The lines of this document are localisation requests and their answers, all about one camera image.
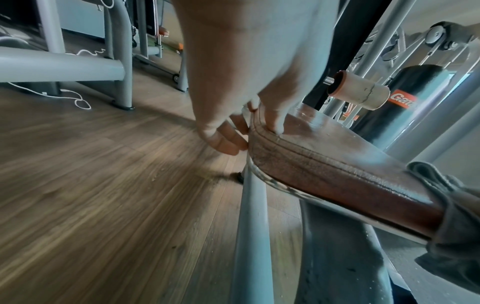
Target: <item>orange label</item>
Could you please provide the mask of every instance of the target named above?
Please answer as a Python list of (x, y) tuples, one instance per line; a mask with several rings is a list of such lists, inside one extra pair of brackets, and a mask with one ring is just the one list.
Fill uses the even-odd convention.
[(408, 109), (416, 105), (417, 98), (402, 90), (395, 90), (389, 97), (388, 101), (393, 102), (402, 108)]

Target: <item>caster wheel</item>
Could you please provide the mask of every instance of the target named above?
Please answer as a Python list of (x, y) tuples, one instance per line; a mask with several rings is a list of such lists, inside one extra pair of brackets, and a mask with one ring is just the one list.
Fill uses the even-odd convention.
[(172, 79), (173, 82), (175, 82), (176, 84), (179, 84), (179, 78), (180, 78), (180, 75), (179, 75), (179, 74), (174, 74), (171, 79)]

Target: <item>dark fabric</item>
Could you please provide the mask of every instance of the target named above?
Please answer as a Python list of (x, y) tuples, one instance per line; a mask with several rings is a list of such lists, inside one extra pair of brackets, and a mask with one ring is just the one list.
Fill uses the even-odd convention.
[(407, 168), (445, 204), (443, 221), (427, 253), (415, 261), (428, 272), (480, 294), (480, 191), (466, 188), (428, 163), (412, 162)]

